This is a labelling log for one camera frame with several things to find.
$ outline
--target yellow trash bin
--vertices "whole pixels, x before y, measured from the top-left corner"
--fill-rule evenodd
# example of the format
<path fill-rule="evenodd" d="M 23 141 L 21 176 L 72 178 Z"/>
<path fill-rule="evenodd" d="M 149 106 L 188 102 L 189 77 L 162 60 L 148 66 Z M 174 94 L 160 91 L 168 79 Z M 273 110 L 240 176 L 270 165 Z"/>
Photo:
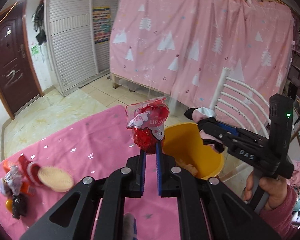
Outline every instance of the yellow trash bin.
<path fill-rule="evenodd" d="M 223 168 L 223 154 L 218 154 L 209 146 L 203 145 L 198 126 L 187 122 L 169 126 L 165 129 L 163 152 L 177 161 L 192 164 L 199 179 L 217 176 Z"/>

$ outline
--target colorful poster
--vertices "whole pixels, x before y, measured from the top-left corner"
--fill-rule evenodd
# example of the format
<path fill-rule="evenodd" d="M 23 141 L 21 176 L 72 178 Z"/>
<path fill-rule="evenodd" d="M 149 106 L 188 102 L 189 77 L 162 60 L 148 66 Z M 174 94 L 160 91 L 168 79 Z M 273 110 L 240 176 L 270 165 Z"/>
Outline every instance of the colorful poster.
<path fill-rule="evenodd" d="M 94 43 L 109 41 L 111 31 L 110 7 L 94 7 L 92 17 Z"/>

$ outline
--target closet door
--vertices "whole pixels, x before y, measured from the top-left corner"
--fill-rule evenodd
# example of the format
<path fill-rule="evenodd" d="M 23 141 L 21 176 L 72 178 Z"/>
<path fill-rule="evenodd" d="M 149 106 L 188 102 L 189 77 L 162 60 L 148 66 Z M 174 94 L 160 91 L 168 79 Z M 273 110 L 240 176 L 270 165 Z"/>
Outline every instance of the closet door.
<path fill-rule="evenodd" d="M 110 7 L 112 26 L 117 14 L 119 0 L 93 0 L 92 3 L 93 7 Z M 109 69 L 109 41 L 95 44 L 95 50 L 99 71 Z"/>
<path fill-rule="evenodd" d="M 97 74 L 92 37 L 92 0 L 47 0 L 48 45 L 61 93 Z"/>

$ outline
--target silver screw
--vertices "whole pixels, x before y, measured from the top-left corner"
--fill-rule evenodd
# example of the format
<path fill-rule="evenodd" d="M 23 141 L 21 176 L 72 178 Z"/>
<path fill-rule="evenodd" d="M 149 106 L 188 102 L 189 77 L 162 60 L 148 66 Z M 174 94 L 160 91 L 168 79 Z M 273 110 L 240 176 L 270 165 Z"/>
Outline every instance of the silver screw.
<path fill-rule="evenodd" d="M 128 167 L 123 167 L 123 168 L 121 169 L 121 173 L 122 173 L 122 174 L 129 174 L 130 172 L 131 172 L 131 169 L 128 168 Z"/>
<path fill-rule="evenodd" d="M 83 178 L 82 183 L 88 185 L 92 181 L 93 181 L 93 179 L 91 177 L 85 177 L 85 178 Z"/>
<path fill-rule="evenodd" d="M 171 171 L 172 171 L 172 173 L 180 173 L 181 172 L 181 168 L 177 167 L 177 166 L 174 166 L 174 167 L 171 168 Z"/>
<path fill-rule="evenodd" d="M 216 178 L 216 177 L 212 177 L 212 178 L 209 179 L 209 183 L 211 185 L 218 185 L 219 184 L 219 179 Z"/>

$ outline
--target chair backrest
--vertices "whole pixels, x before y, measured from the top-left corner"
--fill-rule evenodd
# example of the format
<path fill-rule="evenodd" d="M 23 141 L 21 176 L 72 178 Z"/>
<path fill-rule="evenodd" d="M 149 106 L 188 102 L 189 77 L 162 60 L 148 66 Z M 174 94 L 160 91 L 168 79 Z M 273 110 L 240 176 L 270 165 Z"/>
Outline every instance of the chair backrest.
<path fill-rule="evenodd" d="M 229 73 L 230 73 L 230 69 L 229 68 L 223 68 L 222 70 L 222 73 L 221 73 L 221 76 L 220 76 L 220 79 L 218 81 L 218 85 L 217 85 L 217 88 L 216 88 L 216 92 L 214 93 L 213 97 L 212 97 L 212 100 L 211 100 L 211 103 L 210 103 L 210 106 L 209 108 L 212 109 L 212 110 L 219 110 L 220 112 L 222 112 L 223 114 L 229 116 L 230 118 L 232 118 L 241 128 L 244 128 L 246 129 L 246 127 L 242 124 L 242 122 L 240 122 L 238 120 L 238 118 L 236 118 L 235 116 L 233 116 L 232 114 L 230 114 L 229 112 L 227 112 L 226 110 L 222 109 L 218 104 L 218 103 L 221 103 L 223 105 L 226 105 L 230 108 L 232 108 L 234 111 L 236 111 L 239 115 L 241 115 L 242 117 L 244 117 L 247 122 L 249 123 L 249 125 L 251 126 L 251 129 L 252 129 L 252 132 L 254 133 L 258 133 L 256 127 L 254 126 L 254 124 L 252 123 L 252 121 L 247 117 L 246 114 L 244 114 L 240 109 L 238 109 L 237 107 L 233 106 L 231 103 L 221 99 L 221 95 L 227 97 L 227 98 L 231 98 L 233 99 L 234 101 L 238 102 L 239 104 L 243 105 L 246 109 L 248 109 L 252 115 L 255 117 L 255 119 L 258 121 L 258 123 L 260 124 L 261 126 L 261 129 L 262 129 L 262 132 L 264 133 L 264 135 L 269 138 L 269 134 L 266 130 L 266 127 L 265 125 L 266 124 L 263 124 L 263 122 L 261 121 L 261 119 L 258 117 L 258 115 L 256 114 L 256 112 L 247 104 L 245 103 L 244 101 L 238 99 L 236 96 L 233 96 L 233 95 L 230 95 L 226 92 L 224 92 L 224 88 L 228 88 L 234 92 L 236 92 L 236 95 L 239 94 L 239 95 L 242 95 L 244 96 L 245 98 L 247 98 L 251 103 L 253 103 L 259 110 L 260 112 L 262 113 L 262 115 L 266 118 L 266 121 L 267 123 L 270 124 L 270 119 L 269 119 L 269 115 L 266 113 L 266 111 L 262 108 L 262 106 L 252 98 L 252 96 L 244 93 L 243 91 L 237 89 L 237 88 L 234 88 L 228 84 L 226 84 L 227 81 L 231 81 L 231 82 L 234 82 L 238 85 L 241 85 L 242 87 L 245 87 L 247 89 L 249 89 L 253 94 L 257 95 L 268 107 L 269 107 L 269 102 L 258 92 L 256 91 L 254 88 L 252 88 L 251 86 L 247 85 L 246 83 L 244 82 L 241 82 L 239 80 L 236 80 L 236 79 L 233 79 L 233 78 L 230 78 L 229 77 Z"/>

